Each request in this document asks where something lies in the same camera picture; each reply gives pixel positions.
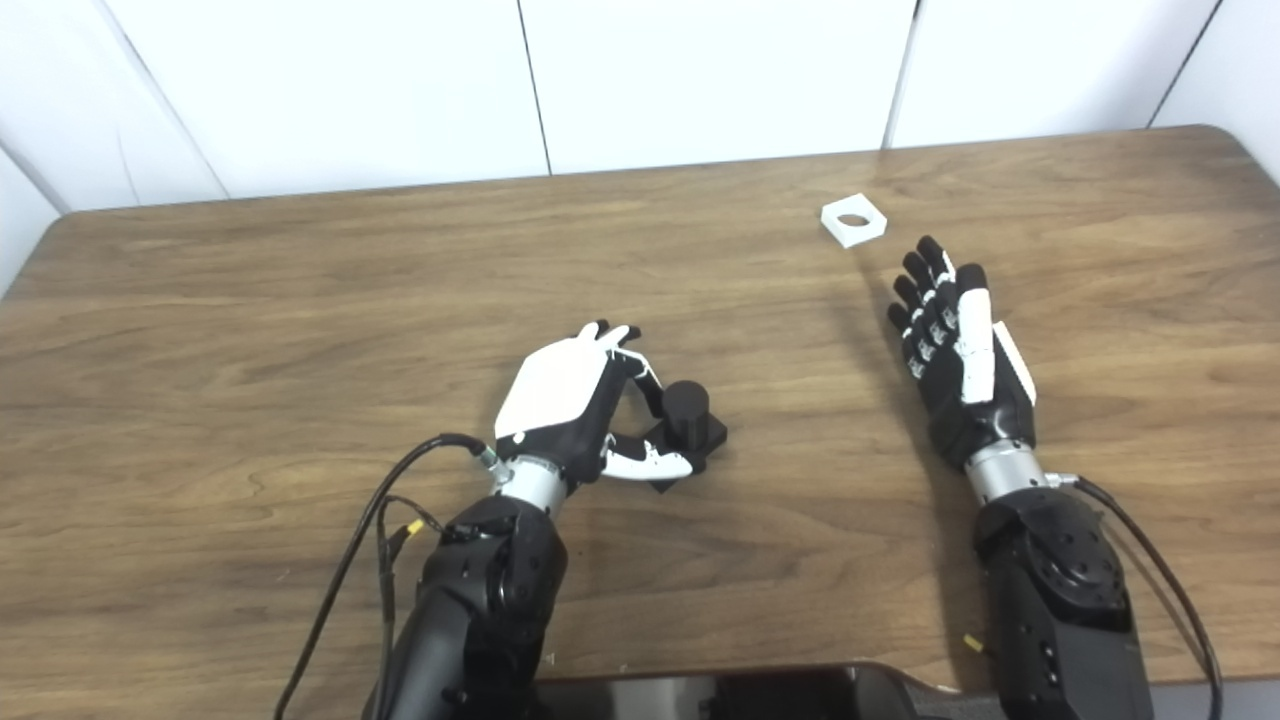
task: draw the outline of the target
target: black cable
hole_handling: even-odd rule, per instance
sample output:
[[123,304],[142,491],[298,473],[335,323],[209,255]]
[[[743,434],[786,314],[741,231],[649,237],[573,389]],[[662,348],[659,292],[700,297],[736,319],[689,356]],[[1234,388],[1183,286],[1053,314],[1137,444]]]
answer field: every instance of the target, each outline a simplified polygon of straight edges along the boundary
[[374,524],[378,542],[378,596],[383,607],[383,642],[378,659],[378,682],[374,684],[372,720],[383,720],[387,708],[387,675],[392,664],[392,635],[396,633],[396,575],[392,571],[390,548],[387,543],[387,506],[390,496],[378,506]]
[[311,632],[307,634],[307,641],[302,646],[298,661],[293,666],[293,674],[289,676],[289,682],[284,685],[284,691],[280,692],[280,700],[275,703],[275,720],[284,719],[284,710],[289,706],[289,698],[293,697],[294,691],[298,689],[298,683],[302,682],[302,675],[307,671],[307,665],[311,662],[311,655],[315,653],[316,644],[320,642],[320,634],[324,632],[324,625],[329,619],[329,612],[333,610],[333,603],[338,598],[338,591],[342,588],[342,582],[347,577],[347,570],[351,569],[351,562],[356,557],[356,551],[360,550],[360,543],[365,539],[365,534],[369,532],[369,525],[374,521],[374,516],[376,515],[378,509],[383,505],[387,493],[390,492],[396,480],[404,474],[404,470],[408,470],[410,465],[436,447],[444,446],[466,447],[474,456],[479,456],[485,450],[484,441],[479,438],[458,433],[443,433],[408,451],[408,454],[404,455],[404,457],[402,457],[389,473],[387,473],[387,477],[383,478],[381,484],[378,486],[378,489],[374,491],[374,496],[369,500],[369,505],[366,505],[364,512],[361,512],[360,520],[356,523],[356,532],[352,533],[351,541],[347,543],[347,550],[343,551],[342,559],[338,560],[338,568],[333,573],[333,579],[329,580],[329,589],[325,591],[324,600],[320,602],[320,610],[316,612],[316,619],[311,624]]
[[412,500],[398,495],[388,495],[387,502],[399,502],[401,505],[404,505],[413,512],[417,512],[417,516],[422,519],[422,523],[425,523],[428,528],[431,528],[433,530],[440,533],[442,536],[444,534],[444,527],[440,525],[440,521],[435,519],[435,515],[431,515],[430,512],[426,511],[425,507],[413,502]]
[[1147,537],[1147,533],[1142,532],[1138,527],[1138,521],[1134,520],[1128,512],[1120,507],[1120,502],[1111,496],[1107,491],[1089,482],[1088,478],[1080,477],[1074,486],[1076,489],[1088,495],[1093,500],[1097,500],[1105,505],[1116,518],[1124,523],[1124,527],[1129,528],[1133,533],[1134,539],[1138,544],[1147,551],[1147,556],[1151,557],[1151,562],[1160,570],[1160,574],[1169,583],[1170,589],[1178,597],[1178,602],[1183,606],[1183,612],[1187,614],[1187,620],[1192,625],[1192,630],[1196,633],[1196,642],[1201,646],[1201,665],[1204,667],[1204,674],[1208,676],[1208,692],[1210,692],[1210,705],[1208,705],[1208,717],[1210,720],[1220,720],[1222,716],[1222,670],[1217,665],[1217,653],[1213,652],[1213,643],[1208,639],[1208,632],[1204,630],[1204,623],[1201,621],[1199,612],[1196,611],[1196,606],[1192,605],[1192,598],[1187,596],[1187,591],[1183,589],[1183,584],[1178,582],[1174,575],[1172,569],[1165,562],[1165,559],[1156,550],[1156,546]]

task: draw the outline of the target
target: robot finger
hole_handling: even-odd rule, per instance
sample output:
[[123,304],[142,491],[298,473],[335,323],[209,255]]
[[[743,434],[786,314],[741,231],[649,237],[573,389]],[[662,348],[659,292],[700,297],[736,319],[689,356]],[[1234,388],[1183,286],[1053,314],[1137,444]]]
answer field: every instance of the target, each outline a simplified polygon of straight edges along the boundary
[[591,320],[590,323],[582,325],[582,329],[577,332],[577,340],[596,340],[607,329],[609,329],[608,320]]
[[938,319],[936,302],[925,305],[911,316],[910,338],[915,345],[915,355],[925,364],[932,361],[934,355],[954,340]]
[[895,302],[888,306],[888,322],[902,334],[902,363],[911,372],[911,377],[920,379],[924,374],[924,360],[920,359],[915,342],[915,329],[911,324],[911,314],[906,307]]
[[906,311],[906,307],[901,302],[888,306],[888,322],[902,337],[906,337],[911,332],[911,314]]
[[645,405],[649,406],[649,414],[654,418],[662,418],[662,380],[658,379],[658,374],[653,372],[653,365],[644,355],[635,352],[632,350],[614,348],[611,357],[616,363],[622,364],[623,372],[630,377],[636,387],[640,388],[640,393],[644,395]]
[[908,279],[906,275],[899,275],[893,281],[893,292],[902,299],[906,311],[914,316],[916,310],[920,309],[920,292],[916,290],[915,283]]
[[600,333],[600,336],[596,338],[596,342],[600,343],[602,347],[608,350],[614,347],[622,347],[628,341],[636,340],[637,337],[640,337],[640,328],[631,325],[618,325],[616,328],[611,328],[608,332]]
[[982,265],[964,265],[956,272],[956,315],[960,337],[955,348],[964,363],[960,401],[989,402],[996,392],[995,334],[991,323],[991,291]]
[[929,277],[933,278],[933,287],[942,287],[942,284],[955,281],[956,268],[951,264],[947,251],[938,245],[938,241],[933,240],[933,236],[927,234],[922,237],[920,242],[915,246],[915,251],[920,254],[920,258],[928,265]]
[[929,274],[929,265],[924,261],[924,258],[920,258],[915,252],[908,252],[902,256],[902,268],[915,281],[915,287],[920,292],[920,300],[927,304],[933,293],[933,275]]
[[676,480],[692,475],[694,464],[678,452],[663,455],[646,439],[611,433],[602,474],[622,480]]

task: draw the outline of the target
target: silver wrist cylinder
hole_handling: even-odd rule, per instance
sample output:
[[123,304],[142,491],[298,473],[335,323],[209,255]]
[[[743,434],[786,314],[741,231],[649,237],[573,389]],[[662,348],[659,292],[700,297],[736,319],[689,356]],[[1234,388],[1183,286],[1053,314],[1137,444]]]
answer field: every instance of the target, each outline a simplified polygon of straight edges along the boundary
[[1016,439],[993,442],[974,452],[964,471],[983,505],[1020,489],[1051,486],[1032,447]]
[[506,479],[494,482],[493,495],[524,500],[545,511],[552,520],[559,515],[568,488],[564,479],[561,478],[559,468],[554,464],[529,455],[520,455],[507,462],[504,475]]

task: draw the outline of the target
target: wooden table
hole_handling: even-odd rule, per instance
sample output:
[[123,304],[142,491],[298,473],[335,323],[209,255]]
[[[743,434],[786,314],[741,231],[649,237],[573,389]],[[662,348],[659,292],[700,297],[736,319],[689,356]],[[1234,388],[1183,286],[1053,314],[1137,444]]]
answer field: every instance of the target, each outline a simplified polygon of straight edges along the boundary
[[[817,215],[854,192],[890,232],[845,251]],[[596,316],[731,436],[667,495],[570,498],[543,678],[988,687],[975,501],[882,319],[925,232],[987,265],[1046,468],[1140,519],[1229,678],[1280,673],[1280,192],[1181,128],[69,215],[0,304],[0,712],[265,715],[389,465],[488,437],[524,356]],[[451,516],[488,482],[442,451],[401,489]],[[1152,679],[1199,678],[1130,588]],[[298,717],[355,715],[375,607],[365,552]]]

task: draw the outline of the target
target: white square nut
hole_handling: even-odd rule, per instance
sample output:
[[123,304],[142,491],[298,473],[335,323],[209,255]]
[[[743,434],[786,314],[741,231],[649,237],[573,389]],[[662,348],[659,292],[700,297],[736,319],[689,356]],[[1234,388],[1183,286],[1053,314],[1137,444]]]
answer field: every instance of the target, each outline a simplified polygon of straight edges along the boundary
[[[840,222],[840,218],[844,215],[856,215],[867,220],[867,224],[846,225]],[[888,228],[888,220],[884,219],[884,214],[877,210],[872,205],[872,201],[867,200],[867,196],[861,192],[844,200],[837,200],[829,205],[823,205],[822,224],[844,247],[852,247],[859,242],[876,240],[884,234],[884,229]]]

